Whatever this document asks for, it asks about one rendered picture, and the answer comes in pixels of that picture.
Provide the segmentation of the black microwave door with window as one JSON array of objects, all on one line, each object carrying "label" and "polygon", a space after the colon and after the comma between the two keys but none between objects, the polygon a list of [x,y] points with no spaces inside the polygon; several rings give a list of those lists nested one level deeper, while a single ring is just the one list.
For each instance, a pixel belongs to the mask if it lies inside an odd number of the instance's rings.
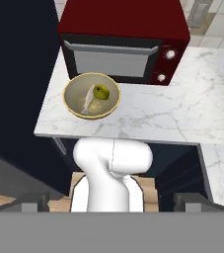
[{"label": "black microwave door with window", "polygon": [[[64,41],[159,49],[152,55],[77,51],[68,49]],[[70,78],[87,72],[99,72],[119,83],[150,84],[162,45],[161,40],[62,34],[62,51]]]}]

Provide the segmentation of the yellow-green pear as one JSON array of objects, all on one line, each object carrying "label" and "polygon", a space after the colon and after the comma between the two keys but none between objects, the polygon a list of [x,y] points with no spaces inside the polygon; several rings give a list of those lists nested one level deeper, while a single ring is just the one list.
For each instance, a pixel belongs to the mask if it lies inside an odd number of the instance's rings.
[{"label": "yellow-green pear", "polygon": [[107,100],[110,96],[110,90],[103,84],[97,84],[93,90],[94,96],[99,100]]}]

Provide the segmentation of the white rounded pillar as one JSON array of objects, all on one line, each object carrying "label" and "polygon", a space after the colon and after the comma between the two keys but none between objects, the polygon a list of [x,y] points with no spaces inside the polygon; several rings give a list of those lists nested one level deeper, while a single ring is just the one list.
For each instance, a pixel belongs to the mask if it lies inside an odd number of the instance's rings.
[{"label": "white rounded pillar", "polygon": [[148,144],[127,139],[84,137],[73,149],[84,176],[76,183],[72,212],[143,212],[143,192],[131,177],[153,161]]}]

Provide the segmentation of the dark navy fridge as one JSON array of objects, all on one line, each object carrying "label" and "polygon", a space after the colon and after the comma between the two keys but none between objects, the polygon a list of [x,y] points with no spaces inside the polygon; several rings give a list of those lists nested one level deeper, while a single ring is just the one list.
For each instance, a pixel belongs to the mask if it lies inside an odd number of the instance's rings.
[{"label": "dark navy fridge", "polygon": [[0,0],[0,158],[69,193],[71,173],[51,138],[34,130],[59,51],[53,0]]}]

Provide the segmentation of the yellow-rimmed grey bowl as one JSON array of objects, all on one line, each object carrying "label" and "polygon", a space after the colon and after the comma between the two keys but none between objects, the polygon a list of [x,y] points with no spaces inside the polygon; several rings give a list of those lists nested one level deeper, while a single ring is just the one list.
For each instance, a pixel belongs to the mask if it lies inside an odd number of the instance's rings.
[{"label": "yellow-rimmed grey bowl", "polygon": [[[81,114],[85,97],[92,85],[103,84],[110,90],[107,100],[99,100],[95,96],[89,106],[89,114]],[[84,120],[102,119],[111,114],[118,106],[121,92],[113,79],[105,74],[89,72],[80,74],[69,81],[65,86],[62,99],[69,112]]]}]

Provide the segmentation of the silver fish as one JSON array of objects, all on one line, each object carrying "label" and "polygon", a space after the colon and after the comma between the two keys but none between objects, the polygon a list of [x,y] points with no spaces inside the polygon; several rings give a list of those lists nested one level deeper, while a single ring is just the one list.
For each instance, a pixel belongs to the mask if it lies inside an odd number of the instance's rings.
[{"label": "silver fish", "polygon": [[93,94],[94,88],[95,88],[95,85],[92,85],[90,89],[88,90],[81,114],[87,114],[87,115],[89,114],[89,106],[91,105],[93,101],[93,97],[94,97],[94,94]]}]

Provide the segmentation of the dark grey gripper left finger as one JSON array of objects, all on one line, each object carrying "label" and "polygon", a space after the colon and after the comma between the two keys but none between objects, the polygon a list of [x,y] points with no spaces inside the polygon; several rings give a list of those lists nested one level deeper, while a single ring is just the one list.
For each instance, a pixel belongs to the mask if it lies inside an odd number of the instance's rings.
[{"label": "dark grey gripper left finger", "polygon": [[49,211],[48,193],[25,193],[12,203],[0,206],[0,211],[6,212],[43,212]]}]

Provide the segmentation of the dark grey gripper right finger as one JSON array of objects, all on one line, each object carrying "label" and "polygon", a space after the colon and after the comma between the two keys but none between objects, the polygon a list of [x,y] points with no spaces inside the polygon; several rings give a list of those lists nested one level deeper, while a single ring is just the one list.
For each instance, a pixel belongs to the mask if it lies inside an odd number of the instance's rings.
[{"label": "dark grey gripper right finger", "polygon": [[214,204],[199,193],[175,193],[174,211],[216,212],[224,211],[224,206]]}]

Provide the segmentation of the dark navy counter cupboard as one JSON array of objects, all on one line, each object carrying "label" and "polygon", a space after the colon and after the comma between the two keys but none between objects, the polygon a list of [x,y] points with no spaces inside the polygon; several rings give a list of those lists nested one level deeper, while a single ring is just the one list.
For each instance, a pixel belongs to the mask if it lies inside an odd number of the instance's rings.
[{"label": "dark navy counter cupboard", "polygon": [[[60,138],[67,154],[64,155],[72,171],[81,170],[73,158],[73,149],[80,139]],[[160,211],[172,211],[175,193],[199,193],[206,197],[206,187],[197,148],[193,145],[146,143],[151,148],[153,161],[150,169],[139,173],[155,180]]]}]

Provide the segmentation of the red microwave oven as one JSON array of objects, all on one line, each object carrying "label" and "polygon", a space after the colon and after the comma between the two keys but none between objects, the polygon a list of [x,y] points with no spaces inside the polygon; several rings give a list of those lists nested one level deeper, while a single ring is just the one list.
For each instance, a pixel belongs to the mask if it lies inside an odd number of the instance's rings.
[{"label": "red microwave oven", "polygon": [[[170,84],[190,41],[187,21],[180,0],[67,0],[58,34],[120,38],[157,39],[162,41],[152,82]],[[174,50],[173,59],[166,58]],[[166,75],[160,82],[158,75]]]}]

